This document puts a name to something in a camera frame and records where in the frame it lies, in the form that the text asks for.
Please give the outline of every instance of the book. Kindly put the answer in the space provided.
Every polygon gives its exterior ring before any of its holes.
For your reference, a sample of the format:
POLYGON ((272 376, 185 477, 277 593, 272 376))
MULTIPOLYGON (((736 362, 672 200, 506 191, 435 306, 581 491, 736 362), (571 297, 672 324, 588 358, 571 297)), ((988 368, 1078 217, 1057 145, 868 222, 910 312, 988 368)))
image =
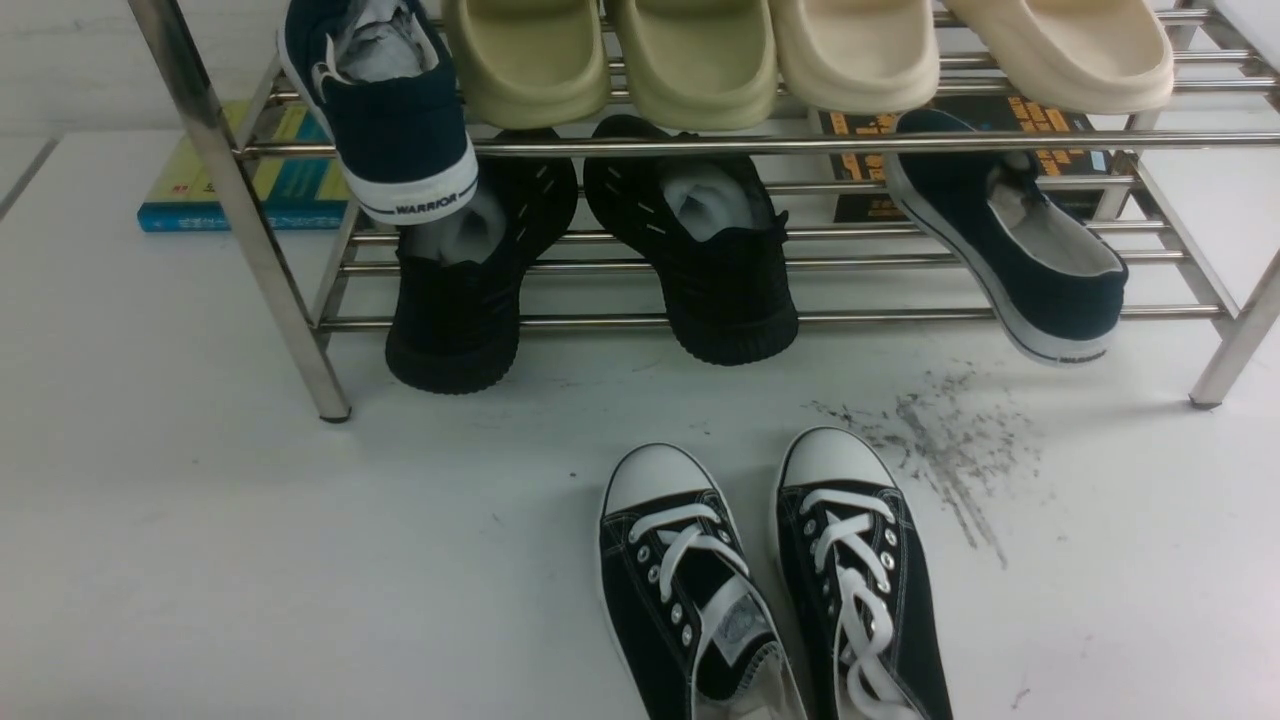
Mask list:
MULTIPOLYGON (((247 101, 232 101, 223 114, 239 127, 247 101)), ((268 108, 257 120, 256 137, 279 142, 324 141, 325 133, 305 105, 268 108)), ((334 229, 342 223, 351 192, 337 159, 265 158, 251 163, 248 174, 275 229, 334 229)), ((189 137, 183 137, 138 208, 143 232, 227 231, 227 215, 189 137)))
MULTIPOLYGON (((950 113, 979 131, 1009 132, 1089 132, 1093 124, 1083 113, 1046 108, 1020 95, 960 95, 936 97, 929 105, 950 113)), ((815 128, 823 135, 868 136, 884 135, 893 128, 897 115, 850 115, 815 110, 815 128)), ((1107 176, 1111 156, 1089 150, 1039 150, 1036 156, 1046 176, 1107 176)), ((836 181, 883 181, 884 167, 881 155, 846 152, 829 156, 831 173, 836 181)), ((1102 201, 1101 190, 1064 190, 1051 195, 1068 209, 1089 218, 1102 201)), ((837 223, 878 223, 905 220, 888 193, 841 195, 836 202, 837 223)))

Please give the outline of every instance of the metal shoe rack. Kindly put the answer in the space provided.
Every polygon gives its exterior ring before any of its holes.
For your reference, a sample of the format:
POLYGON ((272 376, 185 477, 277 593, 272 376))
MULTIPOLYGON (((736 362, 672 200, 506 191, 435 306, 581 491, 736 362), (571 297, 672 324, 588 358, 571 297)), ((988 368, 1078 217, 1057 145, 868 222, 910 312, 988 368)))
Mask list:
MULTIPOLYGON (((372 227, 362 219, 352 202, 333 247, 332 259, 321 281, 320 293, 308 309, 275 236, 268 225, 246 163, 266 156, 329 156, 332 145, 298 145, 264 142, 252 137, 257 111, 271 104, 296 101, 297 94, 273 67, 257 91, 250 118, 230 128, 220 114, 220 102, 210 85, 204 61, 196 49, 178 0, 129 0, 142 35, 146 37, 178 108, 188 135, 198 150, 218 187, 232 232, 239 241, 244 258, 262 291, 285 345, 302 374, 320 418, 340 423, 351 416, 351 404, 343 393, 328 357, 328 341, 334 333, 379 332, 390 325, 389 316, 349 316, 342 314, 348 281, 369 275, 394 275, 394 261, 361 259, 361 249, 396 243, 396 233, 372 227)), ((1215 0, 1178 0, 1174 9, 1160 12, 1160 19, 1172 38, 1179 67, 1235 67, 1222 79, 1179 78, 1178 94, 1248 92, 1265 95, 1280 111, 1280 77, 1263 60, 1258 50, 1217 10, 1215 0), (1188 50, 1192 36, 1202 28, 1219 46, 1217 50, 1188 50)), ((950 13, 937 13, 940 28, 961 27, 950 13)), ((987 54, 954 54, 942 59, 943 70, 996 69, 987 54)), ((614 74, 621 74, 622 61, 611 61, 614 74)), ((940 94, 973 95, 1011 91, 1002 77, 943 77, 940 94)), ((785 88, 778 90, 786 95, 785 88)), ((625 88, 614 90, 613 102, 628 101, 625 88)), ((1271 261, 1249 299, 1238 305, 1206 261, 1187 228, 1166 199, 1156 188, 1140 161, 1146 149, 1204 147, 1280 147, 1280 132, 1169 132, 1156 131, 1160 111, 1140 113, 1128 119, 1124 131, 1036 136, 1024 133, 987 132, 968 136, 913 135, 910 137, 703 137, 696 142, 648 142, 563 140, 558 142, 492 142, 476 141, 484 155, 522 156, 586 156, 586 155, 676 155, 698 152, 750 152, 753 155, 815 155, 840 152, 918 152, 974 150, 1038 150, 1091 149, 1112 151, 1114 170, 1102 178, 1043 178, 1050 188, 1102 190, 1102 205, 1093 227, 1105 233, 1156 234, 1162 250, 1129 251, 1130 264, 1176 265, 1188 283, 1196 304, 1142 305, 1124 309, 1124 318, 1133 320, 1211 320, 1221 342, 1203 375, 1190 392, 1197 407, 1213 407, 1222 402, 1231 384, 1261 345, 1267 331, 1280 315, 1280 254, 1271 261), (1120 220, 1121 209, 1133 200, 1146 219, 1120 220)), ((870 193, 882 190, 878 182, 813 182, 774 183, 776 195, 870 193)), ((876 223, 792 228, 792 240, 847 242, 850 252, 840 258, 794 256, 788 268, 800 270, 873 270, 925 269, 955 265, 947 252, 896 255, 858 255, 858 242, 869 238, 920 237, 909 223, 876 223)), ((562 243, 607 243, 603 232, 571 232, 562 243)), ((554 260, 541 261, 534 273, 605 273, 643 270, 634 260, 554 260)), ((803 311, 806 325, 867 325, 897 322, 987 320, 989 307, 938 307, 902 310, 831 310, 803 311)), ((662 315, 648 314, 581 314, 526 316, 527 328, 605 329, 646 328, 666 323, 662 315)))

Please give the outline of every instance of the olive green slide sandal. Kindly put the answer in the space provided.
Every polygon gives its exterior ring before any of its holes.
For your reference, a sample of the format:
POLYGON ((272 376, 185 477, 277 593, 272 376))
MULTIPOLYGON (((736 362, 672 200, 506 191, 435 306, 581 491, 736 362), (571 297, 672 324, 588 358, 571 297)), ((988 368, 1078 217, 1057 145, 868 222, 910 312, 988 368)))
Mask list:
POLYGON ((552 127, 609 101, 594 0, 445 0, 444 26, 467 111, 489 124, 552 127))
POLYGON ((777 97, 768 0, 605 0, 636 110, 677 129, 759 124, 777 97))

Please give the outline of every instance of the black knit sneaker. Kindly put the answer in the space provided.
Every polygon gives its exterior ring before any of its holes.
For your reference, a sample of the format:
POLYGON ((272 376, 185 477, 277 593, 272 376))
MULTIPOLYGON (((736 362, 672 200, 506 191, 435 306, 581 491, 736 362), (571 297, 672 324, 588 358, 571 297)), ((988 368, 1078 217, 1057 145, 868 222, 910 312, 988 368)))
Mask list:
POLYGON ((950 720, 924 548, 876 451, 837 428, 803 433, 774 502, 818 717, 950 720))
MULTIPOLYGON (((506 140, 554 138, 504 132, 506 140)), ((399 302, 387 365, 404 384, 447 395, 493 386, 520 343, 525 270, 568 228, 577 209, 572 160, 485 158, 461 211, 401 231, 399 302)))
POLYGON ((604 491, 600 597, 653 720, 804 720, 791 664, 719 487, 671 445, 604 491))
MULTIPOLYGON (((671 140, 630 115, 605 118, 595 137, 671 140)), ((657 270, 671 329, 690 355, 744 365, 795 340, 786 213, 774 211, 749 156, 589 158, 582 186, 604 229, 657 270)))

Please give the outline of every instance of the beige slide sandal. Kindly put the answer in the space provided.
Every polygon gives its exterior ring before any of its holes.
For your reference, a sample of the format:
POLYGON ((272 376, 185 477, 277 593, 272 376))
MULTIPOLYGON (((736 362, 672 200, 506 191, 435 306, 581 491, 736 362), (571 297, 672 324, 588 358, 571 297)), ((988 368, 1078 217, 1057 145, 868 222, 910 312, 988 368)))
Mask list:
POLYGON ((593 0, 445 0, 444 26, 467 110, 489 124, 552 127, 609 101, 593 0))
POLYGON ((773 0, 782 77, 823 110, 901 113, 938 90, 931 0, 773 0))
POLYGON ((1038 102, 1121 115, 1174 91, 1174 50, 1144 0, 943 1, 1038 102))
POLYGON ((768 0, 605 0, 641 115, 730 131, 773 110, 778 69, 768 0))

